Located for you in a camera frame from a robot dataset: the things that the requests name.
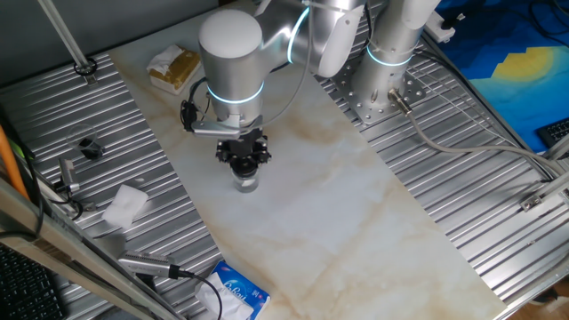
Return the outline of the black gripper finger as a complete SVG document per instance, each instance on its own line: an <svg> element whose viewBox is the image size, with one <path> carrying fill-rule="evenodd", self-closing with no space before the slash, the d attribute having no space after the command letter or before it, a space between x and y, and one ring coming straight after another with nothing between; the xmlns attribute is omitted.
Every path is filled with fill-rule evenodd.
<svg viewBox="0 0 569 320"><path fill-rule="evenodd" d="M236 158L236 153L232 150L233 140L219 140L217 142L215 156L221 163L230 163Z"/></svg>
<svg viewBox="0 0 569 320"><path fill-rule="evenodd" d="M253 155L258 164L266 164L271 159L271 154L268 152L268 137L261 136L253 145Z"/></svg>

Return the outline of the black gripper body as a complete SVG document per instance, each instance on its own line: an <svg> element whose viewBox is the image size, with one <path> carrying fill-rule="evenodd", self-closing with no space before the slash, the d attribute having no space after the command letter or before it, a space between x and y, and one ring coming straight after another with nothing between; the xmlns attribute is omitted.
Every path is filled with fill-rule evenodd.
<svg viewBox="0 0 569 320"><path fill-rule="evenodd" d="M247 157L254 152L261 151L262 143L258 139L262 137L262 129L254 129L241 135L237 140L228 142L228 150L232 156Z"/></svg>

